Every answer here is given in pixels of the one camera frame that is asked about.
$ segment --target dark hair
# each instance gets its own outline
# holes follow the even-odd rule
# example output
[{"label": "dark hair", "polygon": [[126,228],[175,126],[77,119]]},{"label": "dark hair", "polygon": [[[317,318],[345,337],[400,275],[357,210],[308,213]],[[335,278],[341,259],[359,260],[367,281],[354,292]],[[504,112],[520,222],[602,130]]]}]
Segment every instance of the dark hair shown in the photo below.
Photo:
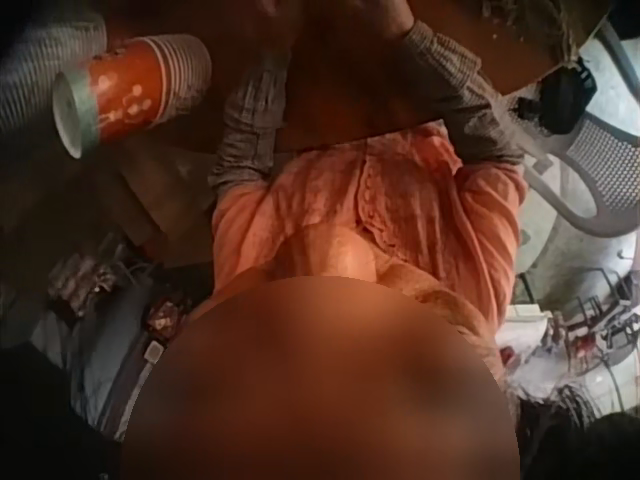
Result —
[{"label": "dark hair", "polygon": [[521,480],[608,480],[637,468],[640,418],[597,418],[591,402],[571,386],[549,400],[521,399],[516,435]]}]

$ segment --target orange shirt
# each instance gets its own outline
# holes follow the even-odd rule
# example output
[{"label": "orange shirt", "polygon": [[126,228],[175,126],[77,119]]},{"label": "orange shirt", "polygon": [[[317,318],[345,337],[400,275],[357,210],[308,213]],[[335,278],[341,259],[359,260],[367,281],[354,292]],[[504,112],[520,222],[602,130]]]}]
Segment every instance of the orange shirt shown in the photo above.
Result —
[{"label": "orange shirt", "polygon": [[273,259],[301,226],[364,229],[388,255],[435,277],[494,333],[511,299],[526,184],[517,167],[463,166],[425,125],[299,155],[270,184],[236,186],[213,217],[216,291]]}]

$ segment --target plaid sleeve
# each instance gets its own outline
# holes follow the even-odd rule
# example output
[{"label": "plaid sleeve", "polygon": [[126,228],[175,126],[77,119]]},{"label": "plaid sleeve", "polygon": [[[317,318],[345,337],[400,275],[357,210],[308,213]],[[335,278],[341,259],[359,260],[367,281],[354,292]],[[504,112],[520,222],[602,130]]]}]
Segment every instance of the plaid sleeve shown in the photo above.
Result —
[{"label": "plaid sleeve", "polygon": [[502,96],[480,74],[477,56],[420,21],[402,52],[411,89],[442,116],[464,163],[522,162]]},{"label": "plaid sleeve", "polygon": [[222,142],[209,173],[218,199],[234,186],[269,178],[284,115],[288,64],[287,55],[265,56],[227,99]]}]

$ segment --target cloth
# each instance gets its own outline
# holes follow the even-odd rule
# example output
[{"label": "cloth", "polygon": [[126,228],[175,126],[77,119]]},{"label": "cloth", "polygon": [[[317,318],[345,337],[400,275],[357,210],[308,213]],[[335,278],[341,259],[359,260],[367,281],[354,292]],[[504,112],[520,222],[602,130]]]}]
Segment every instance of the cloth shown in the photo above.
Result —
[{"label": "cloth", "polygon": [[388,255],[432,275],[497,332],[515,276],[516,214],[526,194],[522,153],[474,55],[420,22],[398,53],[408,88],[441,113],[451,141],[426,125],[303,153],[275,178],[285,62],[266,59],[248,73],[227,103],[210,176],[219,198],[212,220],[216,290],[270,261],[296,230],[325,222],[363,232]]}]

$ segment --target wooden table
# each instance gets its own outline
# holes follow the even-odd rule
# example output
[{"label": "wooden table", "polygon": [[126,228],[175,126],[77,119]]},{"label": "wooden table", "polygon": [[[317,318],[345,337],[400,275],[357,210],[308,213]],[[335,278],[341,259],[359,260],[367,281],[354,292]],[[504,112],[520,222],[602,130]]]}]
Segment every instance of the wooden table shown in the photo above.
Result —
[{"label": "wooden table", "polygon": [[[121,7],[110,1],[102,8],[116,30],[129,35],[191,33],[209,48],[214,78],[208,97],[190,115],[156,128],[153,134],[174,146],[213,152],[224,98],[256,56],[257,45],[241,33],[238,23],[238,2],[251,0],[120,1]],[[606,16],[610,0],[565,2],[575,12],[573,33],[581,45]],[[522,38],[512,27],[482,18],[476,0],[412,0],[411,4],[417,18],[479,55],[484,73],[503,94],[536,81],[559,64],[548,48]],[[278,150],[335,144],[433,119],[431,112],[412,105],[394,72],[383,67],[380,48],[357,25],[307,18],[294,48],[286,127],[280,132]]]}]

